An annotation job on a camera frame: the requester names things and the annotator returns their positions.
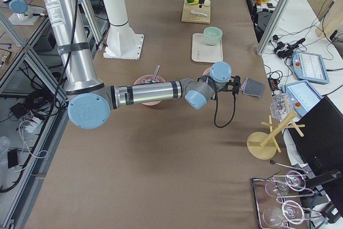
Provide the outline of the white ceramic spoon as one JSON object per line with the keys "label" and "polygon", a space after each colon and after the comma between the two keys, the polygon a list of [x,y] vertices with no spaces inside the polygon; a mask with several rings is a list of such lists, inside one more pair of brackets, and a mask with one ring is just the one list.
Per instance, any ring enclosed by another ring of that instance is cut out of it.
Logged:
{"label": "white ceramic spoon", "polygon": [[198,12],[198,11],[195,11],[195,10],[191,10],[190,13],[194,14],[194,15],[197,15],[197,16],[208,17],[208,15],[206,13]]}

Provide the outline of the small pink bowl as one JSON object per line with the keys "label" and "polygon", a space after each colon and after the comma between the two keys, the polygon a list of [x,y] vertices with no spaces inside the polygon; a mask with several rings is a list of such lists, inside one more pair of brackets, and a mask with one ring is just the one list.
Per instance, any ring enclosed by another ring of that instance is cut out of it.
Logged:
{"label": "small pink bowl", "polygon": [[207,68],[207,69],[203,72],[203,76],[211,76],[211,68]]}

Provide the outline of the mint green bowl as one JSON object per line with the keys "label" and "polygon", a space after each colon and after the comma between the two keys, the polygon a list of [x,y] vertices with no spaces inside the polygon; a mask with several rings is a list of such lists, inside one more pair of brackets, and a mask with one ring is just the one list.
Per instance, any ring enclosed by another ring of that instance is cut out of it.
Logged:
{"label": "mint green bowl", "polygon": [[207,27],[203,31],[203,36],[205,39],[205,43],[209,46],[214,46],[221,41],[222,38],[222,30],[218,27]]}

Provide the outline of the large pink ribbed bowl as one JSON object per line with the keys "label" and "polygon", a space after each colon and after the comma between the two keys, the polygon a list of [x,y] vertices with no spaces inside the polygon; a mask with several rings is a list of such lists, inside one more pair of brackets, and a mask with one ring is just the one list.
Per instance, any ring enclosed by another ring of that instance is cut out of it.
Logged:
{"label": "large pink ribbed bowl", "polygon": [[[141,76],[140,78],[138,78],[135,82],[134,82],[134,85],[139,85],[139,84],[149,84],[149,83],[152,83],[152,78],[153,78],[153,75],[144,75],[144,76]],[[155,83],[164,83],[165,80],[160,77],[160,76],[157,76],[156,79],[154,80]],[[152,102],[144,102],[142,103],[142,105],[145,105],[145,106],[155,106],[155,105],[158,105],[161,101],[152,101]]]}

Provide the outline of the white onion piece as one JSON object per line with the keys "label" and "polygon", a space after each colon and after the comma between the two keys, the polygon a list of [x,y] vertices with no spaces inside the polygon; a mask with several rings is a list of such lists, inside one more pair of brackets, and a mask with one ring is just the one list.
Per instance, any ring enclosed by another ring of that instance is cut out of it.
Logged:
{"label": "white onion piece", "polygon": [[205,6],[210,6],[210,4],[211,4],[211,1],[210,1],[210,0],[205,0],[205,2],[204,2],[204,5],[205,5]]}

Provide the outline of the grey folded cloth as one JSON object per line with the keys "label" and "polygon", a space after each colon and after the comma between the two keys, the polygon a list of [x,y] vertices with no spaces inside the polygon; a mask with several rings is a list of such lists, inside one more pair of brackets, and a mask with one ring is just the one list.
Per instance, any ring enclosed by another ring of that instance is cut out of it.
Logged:
{"label": "grey folded cloth", "polygon": [[246,78],[241,85],[243,94],[249,95],[255,98],[261,98],[265,89],[265,84],[258,82],[251,78]]}

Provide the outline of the bamboo cutting board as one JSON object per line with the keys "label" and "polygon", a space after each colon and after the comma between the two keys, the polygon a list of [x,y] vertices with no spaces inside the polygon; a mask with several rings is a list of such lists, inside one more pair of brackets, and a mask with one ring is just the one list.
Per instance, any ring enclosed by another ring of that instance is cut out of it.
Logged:
{"label": "bamboo cutting board", "polygon": [[[208,17],[197,16],[197,15],[191,14],[190,13],[191,10],[206,13],[208,15]],[[210,24],[210,22],[211,22],[211,4],[210,4],[210,6],[205,6],[203,4],[202,8],[199,8],[199,4],[188,5],[187,0],[184,0],[181,22]]]}

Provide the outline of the white rectangular tray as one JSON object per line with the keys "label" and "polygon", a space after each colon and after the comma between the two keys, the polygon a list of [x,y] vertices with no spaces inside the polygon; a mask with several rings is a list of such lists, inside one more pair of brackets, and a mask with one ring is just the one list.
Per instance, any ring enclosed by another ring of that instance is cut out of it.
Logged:
{"label": "white rectangular tray", "polygon": [[222,41],[210,46],[206,44],[203,33],[194,33],[192,35],[191,59],[200,63],[223,61]]}

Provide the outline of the wooden cup tree stand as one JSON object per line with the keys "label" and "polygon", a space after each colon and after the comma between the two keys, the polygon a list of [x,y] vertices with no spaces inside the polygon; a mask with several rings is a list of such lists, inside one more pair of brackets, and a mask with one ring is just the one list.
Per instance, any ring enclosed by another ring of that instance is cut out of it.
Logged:
{"label": "wooden cup tree stand", "polygon": [[263,125],[269,127],[270,132],[268,134],[260,131],[254,132],[247,139],[248,150],[254,157],[261,160],[271,159],[277,152],[281,152],[275,137],[284,129],[295,129],[301,137],[304,136],[301,128],[304,128],[305,125],[295,123],[294,118],[297,113],[291,106],[291,98],[288,94],[275,95],[270,110],[269,121],[262,122]]}

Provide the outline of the blue teach pendant near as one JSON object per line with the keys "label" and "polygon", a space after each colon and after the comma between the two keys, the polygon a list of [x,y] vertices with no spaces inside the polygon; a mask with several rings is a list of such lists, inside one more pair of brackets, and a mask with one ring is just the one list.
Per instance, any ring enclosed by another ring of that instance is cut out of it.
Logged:
{"label": "blue teach pendant near", "polygon": [[300,117],[305,116],[323,98],[307,80],[283,85],[281,90],[290,96],[291,106]]}

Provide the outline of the blue teach pendant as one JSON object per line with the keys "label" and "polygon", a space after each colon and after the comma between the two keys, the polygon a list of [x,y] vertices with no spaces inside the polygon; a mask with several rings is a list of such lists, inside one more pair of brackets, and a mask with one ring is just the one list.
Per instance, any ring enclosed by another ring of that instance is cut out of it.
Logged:
{"label": "blue teach pendant", "polygon": [[299,80],[308,80],[317,84],[330,82],[320,54],[295,51],[292,55],[292,64],[295,76]]}
{"label": "blue teach pendant", "polygon": [[307,80],[283,85],[281,90],[290,96],[291,106],[300,117],[305,116],[323,98]]}

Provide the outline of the blue teach pendant far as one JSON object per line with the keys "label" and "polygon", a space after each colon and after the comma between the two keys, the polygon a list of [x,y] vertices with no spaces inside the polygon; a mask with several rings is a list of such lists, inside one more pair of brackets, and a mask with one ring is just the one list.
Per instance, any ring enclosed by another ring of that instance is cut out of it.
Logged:
{"label": "blue teach pendant far", "polygon": [[292,55],[292,64],[295,76],[299,80],[308,80],[317,84],[330,82],[320,54],[295,51]]}

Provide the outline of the metal ice scoop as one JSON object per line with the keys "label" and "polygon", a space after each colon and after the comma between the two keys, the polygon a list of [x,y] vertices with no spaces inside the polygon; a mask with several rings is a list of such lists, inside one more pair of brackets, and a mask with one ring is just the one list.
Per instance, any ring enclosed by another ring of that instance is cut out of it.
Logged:
{"label": "metal ice scoop", "polygon": [[159,69],[160,69],[160,65],[158,64],[158,65],[156,66],[155,72],[154,72],[154,74],[153,74],[153,76],[152,76],[152,78],[151,78],[151,83],[155,83],[155,80],[156,80],[156,77],[157,77],[157,75],[158,75]]}

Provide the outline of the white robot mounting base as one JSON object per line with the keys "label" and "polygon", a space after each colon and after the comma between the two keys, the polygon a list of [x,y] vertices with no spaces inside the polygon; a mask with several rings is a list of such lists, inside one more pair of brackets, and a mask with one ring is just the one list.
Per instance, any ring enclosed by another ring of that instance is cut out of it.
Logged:
{"label": "white robot mounting base", "polygon": [[125,0],[103,0],[110,28],[107,36],[105,58],[138,60],[144,36],[136,34],[129,25]]}

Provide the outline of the black monitor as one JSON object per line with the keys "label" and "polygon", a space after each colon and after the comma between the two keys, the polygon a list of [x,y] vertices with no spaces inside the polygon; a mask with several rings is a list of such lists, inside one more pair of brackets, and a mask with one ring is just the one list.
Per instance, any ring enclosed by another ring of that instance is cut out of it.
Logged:
{"label": "black monitor", "polygon": [[342,171],[342,113],[324,97],[298,122],[304,124],[301,137],[295,129],[289,133],[301,159],[316,175],[333,169]]}

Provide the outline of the wine glass upper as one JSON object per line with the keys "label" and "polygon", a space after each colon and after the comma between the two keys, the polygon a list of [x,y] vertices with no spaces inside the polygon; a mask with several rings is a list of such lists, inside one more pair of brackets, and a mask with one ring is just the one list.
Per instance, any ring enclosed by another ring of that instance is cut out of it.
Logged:
{"label": "wine glass upper", "polygon": [[274,175],[267,180],[266,193],[271,197],[286,197],[290,191],[305,190],[305,178],[297,171],[288,171],[285,175]]}

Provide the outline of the wine glass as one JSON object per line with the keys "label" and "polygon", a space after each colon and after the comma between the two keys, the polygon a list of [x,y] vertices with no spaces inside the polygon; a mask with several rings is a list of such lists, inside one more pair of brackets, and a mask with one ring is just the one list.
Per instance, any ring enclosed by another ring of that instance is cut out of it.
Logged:
{"label": "wine glass", "polygon": [[286,197],[290,191],[305,190],[305,178],[297,171],[288,171],[285,175],[274,175],[267,180],[266,193],[271,197]]}
{"label": "wine glass", "polygon": [[281,206],[271,206],[263,211],[263,221],[271,228],[292,228],[304,222],[304,211],[295,201],[285,201]]}

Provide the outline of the wine glass lower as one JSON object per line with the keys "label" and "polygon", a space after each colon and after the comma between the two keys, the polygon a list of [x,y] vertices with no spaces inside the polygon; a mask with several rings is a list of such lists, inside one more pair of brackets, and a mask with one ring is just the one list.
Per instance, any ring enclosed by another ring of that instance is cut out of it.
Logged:
{"label": "wine glass lower", "polygon": [[285,201],[281,206],[271,206],[263,211],[263,221],[271,228],[292,228],[304,222],[304,211],[295,201]]}

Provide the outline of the aluminium frame post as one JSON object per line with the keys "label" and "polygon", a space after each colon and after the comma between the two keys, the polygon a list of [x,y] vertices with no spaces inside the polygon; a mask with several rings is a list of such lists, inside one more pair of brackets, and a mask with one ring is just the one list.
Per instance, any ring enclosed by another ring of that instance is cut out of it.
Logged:
{"label": "aluminium frame post", "polygon": [[259,42],[259,45],[256,49],[256,53],[259,56],[262,56],[270,38],[272,37],[272,34],[274,32],[274,30],[276,29],[278,22],[284,12],[284,10],[286,9],[288,3],[290,0],[278,0],[278,4],[277,7],[275,9],[275,11],[273,12],[273,15],[271,16],[271,19],[266,27],[266,30]]}

